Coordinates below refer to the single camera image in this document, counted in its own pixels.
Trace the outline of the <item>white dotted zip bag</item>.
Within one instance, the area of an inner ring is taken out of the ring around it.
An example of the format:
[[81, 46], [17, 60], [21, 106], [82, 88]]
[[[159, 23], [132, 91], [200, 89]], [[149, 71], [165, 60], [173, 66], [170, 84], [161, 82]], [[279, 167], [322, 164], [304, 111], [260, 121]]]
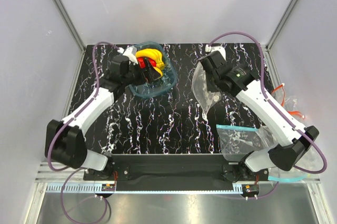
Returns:
[[192, 92], [202, 109], [202, 117], [207, 119], [209, 110], [220, 101], [220, 92], [211, 92], [207, 89], [206, 72], [201, 63], [198, 63], [192, 78]]

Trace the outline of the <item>yellow lemon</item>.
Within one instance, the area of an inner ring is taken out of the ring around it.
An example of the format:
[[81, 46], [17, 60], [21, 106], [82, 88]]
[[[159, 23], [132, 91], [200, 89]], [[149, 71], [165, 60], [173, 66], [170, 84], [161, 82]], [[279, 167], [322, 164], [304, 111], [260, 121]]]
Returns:
[[159, 68], [153, 67], [153, 70], [154, 70], [154, 73], [153, 73], [154, 79], [160, 79], [163, 77], [163, 72]]

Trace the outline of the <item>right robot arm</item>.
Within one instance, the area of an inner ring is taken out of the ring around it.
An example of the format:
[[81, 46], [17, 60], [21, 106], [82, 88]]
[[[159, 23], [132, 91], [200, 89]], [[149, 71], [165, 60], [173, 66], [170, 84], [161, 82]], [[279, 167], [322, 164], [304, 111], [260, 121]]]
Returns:
[[230, 95], [248, 106], [271, 131], [276, 140], [272, 147], [250, 152], [240, 160], [239, 174], [245, 180], [267, 168], [290, 171], [319, 135], [315, 126], [306, 126], [290, 115], [249, 67], [231, 67], [224, 50], [214, 50], [199, 59], [192, 91], [205, 114], [222, 95]]

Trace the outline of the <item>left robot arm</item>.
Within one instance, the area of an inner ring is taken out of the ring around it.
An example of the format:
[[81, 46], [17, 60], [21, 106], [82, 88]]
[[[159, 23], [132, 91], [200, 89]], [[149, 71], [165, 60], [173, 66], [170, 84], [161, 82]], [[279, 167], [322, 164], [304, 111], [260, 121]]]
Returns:
[[85, 135], [98, 117], [124, 94], [127, 86], [155, 82], [162, 78], [164, 67], [163, 54], [157, 49], [114, 56], [89, 98], [62, 120], [48, 123], [45, 156], [49, 168], [56, 171], [52, 165], [56, 161], [65, 168], [93, 169], [101, 179], [110, 179], [114, 167], [108, 163], [108, 156], [88, 150]]

